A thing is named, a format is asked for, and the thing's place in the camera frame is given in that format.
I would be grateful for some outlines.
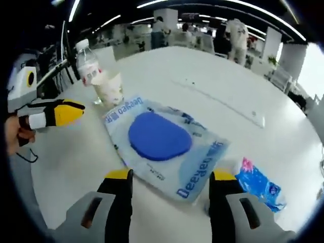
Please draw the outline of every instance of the human hand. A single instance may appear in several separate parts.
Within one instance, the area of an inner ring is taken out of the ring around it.
[[[35,142],[35,132],[20,127],[18,116],[11,116],[5,122],[5,135],[7,144],[7,154],[13,155],[19,149],[18,138],[28,139]]]

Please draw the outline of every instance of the desk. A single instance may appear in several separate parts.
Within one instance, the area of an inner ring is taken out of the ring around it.
[[[98,50],[104,64],[106,49]],[[321,143],[302,111],[270,82],[224,58],[181,47],[161,48],[121,59],[125,97],[134,94],[182,109],[232,144],[221,163],[251,159],[286,192],[287,208],[278,224],[298,230],[311,214],[322,182],[318,163]],[[221,103],[174,82],[262,110],[266,126],[259,128]],[[94,90],[77,82],[63,97],[82,101],[84,116],[76,124],[38,134],[39,161],[32,164],[36,198],[46,223],[56,228],[67,209],[104,175],[123,167],[108,133],[92,106]],[[134,178],[131,242],[211,242],[209,218],[203,211],[208,186],[196,205],[171,201]]]

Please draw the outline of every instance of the bottle cap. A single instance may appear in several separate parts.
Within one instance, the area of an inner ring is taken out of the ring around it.
[[[80,42],[76,43],[75,47],[76,50],[79,52],[80,50],[89,47],[89,40],[88,39],[81,40]]]

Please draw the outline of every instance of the round table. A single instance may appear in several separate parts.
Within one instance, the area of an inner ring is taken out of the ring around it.
[[[108,48],[97,52],[101,63],[108,65]],[[126,98],[139,94],[176,107],[229,139],[231,145],[220,164],[238,163],[244,156],[251,159],[285,192],[288,205],[277,223],[285,230],[300,229],[315,207],[322,181],[321,142],[286,95],[250,70],[187,48],[143,52],[121,59],[118,65]],[[262,112],[265,128],[178,82]],[[62,97],[81,101],[86,111],[73,125],[38,134],[33,146],[39,155],[32,165],[34,190],[49,228],[60,225],[78,199],[96,191],[110,170],[123,168],[101,119],[103,111],[92,104],[93,88],[77,82]],[[130,242],[211,242],[210,221],[203,210],[207,198],[208,186],[195,205],[175,202],[134,178]]]

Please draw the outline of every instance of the blue oval pad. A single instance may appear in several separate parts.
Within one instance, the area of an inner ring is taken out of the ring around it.
[[[163,161],[189,151],[192,140],[186,130],[153,112],[138,115],[128,138],[131,147],[142,157]]]

